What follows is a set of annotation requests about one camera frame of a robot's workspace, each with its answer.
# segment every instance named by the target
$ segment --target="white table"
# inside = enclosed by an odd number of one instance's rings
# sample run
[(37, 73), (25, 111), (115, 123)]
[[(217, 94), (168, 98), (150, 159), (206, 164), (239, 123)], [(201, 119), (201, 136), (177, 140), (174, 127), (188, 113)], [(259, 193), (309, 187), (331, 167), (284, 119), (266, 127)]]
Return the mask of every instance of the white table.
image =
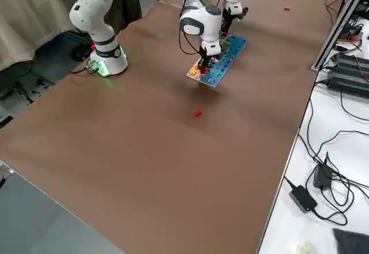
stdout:
[[(364, 55), (362, 57), (369, 58), (369, 41), (367, 39), (369, 21), (366, 21), (366, 23), (363, 28), (362, 51)], [(357, 54), (358, 52), (356, 50), (350, 54)], [(326, 72), (320, 72), (318, 80), (325, 78)], [(339, 130), (360, 130), (369, 133), (369, 122), (355, 120), (345, 113), (340, 104), (339, 93), (328, 91), (324, 85), (319, 85), (312, 92), (311, 100), (314, 116), (310, 125), (310, 142), (315, 151), (318, 150), (322, 142), (332, 138)], [(369, 119), (369, 100), (344, 94), (343, 102), (345, 108), (354, 115)], [(310, 115), (311, 108), (309, 105), (299, 130), (305, 141)], [(329, 151), (332, 162), (343, 175), (354, 181), (369, 185), (369, 137), (359, 134), (342, 135), (334, 142), (323, 147), (319, 155), (322, 159), (324, 159), (326, 151)], [(285, 176), (296, 186), (304, 185), (315, 165), (316, 163), (307, 154), (302, 141), (296, 137), (286, 165)], [(345, 192), (345, 188), (341, 184), (336, 182), (332, 184), (334, 190)], [(318, 203), (316, 210), (319, 214), (328, 216), (334, 212), (321, 196), (320, 190), (313, 187), (312, 178), (308, 188)], [(353, 188), (352, 190), (355, 193), (355, 202), (346, 213), (348, 224), (341, 227), (318, 219), (312, 212), (303, 214), (288, 195), (291, 187), (286, 181), (282, 181), (259, 254), (296, 253), (296, 245), (300, 242), (311, 243), (317, 254), (334, 254), (337, 253), (337, 245), (332, 228), (369, 234), (369, 201), (358, 189)], [(325, 194), (329, 200), (333, 201), (328, 192)], [(334, 219), (342, 221), (340, 215)]]

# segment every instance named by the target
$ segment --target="brown table surface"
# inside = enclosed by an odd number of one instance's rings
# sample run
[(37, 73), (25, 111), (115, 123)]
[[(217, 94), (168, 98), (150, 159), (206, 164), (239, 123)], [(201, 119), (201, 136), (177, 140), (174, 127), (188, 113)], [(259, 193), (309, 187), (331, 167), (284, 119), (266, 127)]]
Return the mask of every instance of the brown table surface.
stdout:
[(330, 23), (324, 0), (247, 2), (216, 89), (185, 77), (198, 57), (158, 3), (119, 37), (124, 74), (65, 77), (1, 130), (0, 160), (127, 254), (254, 253)]

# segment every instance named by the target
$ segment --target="white object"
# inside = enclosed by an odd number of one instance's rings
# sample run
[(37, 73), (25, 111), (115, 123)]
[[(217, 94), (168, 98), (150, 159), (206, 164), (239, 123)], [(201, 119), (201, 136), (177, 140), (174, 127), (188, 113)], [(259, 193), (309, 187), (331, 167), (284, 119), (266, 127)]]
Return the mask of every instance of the white object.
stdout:
[(69, 17), (78, 29), (88, 32), (96, 50), (91, 60), (104, 66), (103, 76), (115, 75), (127, 68), (127, 59), (121, 51), (114, 30), (104, 22), (113, 0), (78, 0)]
[(296, 246), (296, 254), (317, 254), (314, 246), (309, 242), (302, 242)]

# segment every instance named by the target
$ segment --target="black device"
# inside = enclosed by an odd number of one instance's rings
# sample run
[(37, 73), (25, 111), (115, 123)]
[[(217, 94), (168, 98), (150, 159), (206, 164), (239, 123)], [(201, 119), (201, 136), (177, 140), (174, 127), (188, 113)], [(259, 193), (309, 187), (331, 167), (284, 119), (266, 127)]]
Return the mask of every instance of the black device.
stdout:
[(330, 68), (328, 89), (369, 98), (369, 83), (363, 77), (369, 78), (369, 60), (357, 58), (358, 66), (355, 57), (344, 53), (338, 53), (332, 60), (337, 65)]
[(325, 191), (326, 189), (329, 189), (332, 184), (332, 176), (332, 169), (323, 163), (318, 165), (314, 170), (314, 181), (312, 184), (314, 187)]
[(318, 205), (309, 192), (301, 185), (294, 187), (289, 193), (289, 196), (305, 214)]
[(5, 127), (5, 125), (8, 124), (12, 120), (13, 120), (13, 117), (8, 116), (4, 120), (0, 121), (0, 129)]

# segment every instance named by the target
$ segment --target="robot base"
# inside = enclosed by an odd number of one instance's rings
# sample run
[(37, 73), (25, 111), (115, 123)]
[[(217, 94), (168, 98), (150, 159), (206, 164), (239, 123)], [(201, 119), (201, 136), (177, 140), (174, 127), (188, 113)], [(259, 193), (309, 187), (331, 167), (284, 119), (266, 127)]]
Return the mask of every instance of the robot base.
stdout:
[(214, 88), (219, 85), (220, 81), (223, 79), (233, 62), (237, 59), (238, 55), (247, 44), (246, 39), (238, 36), (229, 36), (227, 38), (222, 37), (219, 40), (221, 41), (220, 44), (222, 48), (221, 55), (223, 55), (221, 60), (219, 60), (217, 63), (210, 62), (210, 72), (207, 74), (201, 74), (200, 70), (197, 69), (197, 61), (190, 71), (187, 72), (187, 77)]
[(128, 63), (126, 54), (121, 48), (121, 55), (118, 58), (103, 58), (96, 54), (96, 51), (90, 55), (92, 64), (90, 67), (93, 71), (96, 71), (101, 76), (109, 76), (120, 74), (127, 69)]

